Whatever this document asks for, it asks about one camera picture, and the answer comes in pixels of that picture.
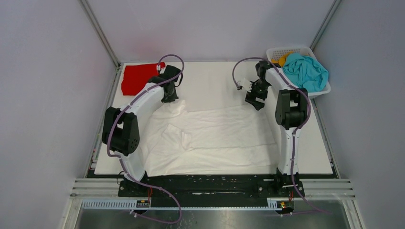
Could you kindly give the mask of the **white t shirt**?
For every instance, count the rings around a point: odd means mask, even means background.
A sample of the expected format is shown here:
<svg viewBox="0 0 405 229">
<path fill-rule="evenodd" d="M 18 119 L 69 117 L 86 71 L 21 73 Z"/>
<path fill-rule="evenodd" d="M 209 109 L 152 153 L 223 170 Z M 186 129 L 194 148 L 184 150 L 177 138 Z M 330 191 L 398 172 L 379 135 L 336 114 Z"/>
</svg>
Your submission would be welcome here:
<svg viewBox="0 0 405 229">
<path fill-rule="evenodd" d="M 149 119 L 140 147 L 151 177 L 273 174 L 279 161 L 265 112 L 250 105 L 190 112 L 184 100 L 164 104 Z"/>
</svg>

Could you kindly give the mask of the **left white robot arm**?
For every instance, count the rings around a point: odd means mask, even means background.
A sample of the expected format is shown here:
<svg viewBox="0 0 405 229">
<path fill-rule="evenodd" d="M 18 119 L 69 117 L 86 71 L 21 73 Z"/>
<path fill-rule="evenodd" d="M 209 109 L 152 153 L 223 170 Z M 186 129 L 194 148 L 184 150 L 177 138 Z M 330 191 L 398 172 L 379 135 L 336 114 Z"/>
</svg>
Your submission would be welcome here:
<svg viewBox="0 0 405 229">
<path fill-rule="evenodd" d="M 140 158 L 142 133 L 158 108 L 178 99 L 175 83 L 182 77 L 182 71 L 166 65 L 129 103 L 105 111 L 102 142 L 107 146 L 107 156 L 118 160 L 124 177 L 131 181 L 129 188 L 136 196 L 143 196 L 148 191 L 147 181 L 142 179 L 146 173 Z"/>
</svg>

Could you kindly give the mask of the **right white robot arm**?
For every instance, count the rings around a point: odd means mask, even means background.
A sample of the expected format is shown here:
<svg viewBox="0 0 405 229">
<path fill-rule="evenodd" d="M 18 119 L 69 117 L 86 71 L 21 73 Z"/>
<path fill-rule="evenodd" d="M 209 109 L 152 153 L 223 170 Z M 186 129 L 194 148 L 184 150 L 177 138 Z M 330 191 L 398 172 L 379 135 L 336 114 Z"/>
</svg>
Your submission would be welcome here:
<svg viewBox="0 0 405 229">
<path fill-rule="evenodd" d="M 264 108 L 268 88 L 278 89 L 275 121 L 281 133 L 281 159 L 276 168 L 271 190 L 285 197 L 299 184 L 298 140 L 302 127 L 310 117 L 310 101 L 305 88 L 290 83 L 277 66 L 264 59 L 255 65 L 258 79 L 244 85 L 245 101 L 256 110 Z"/>
</svg>

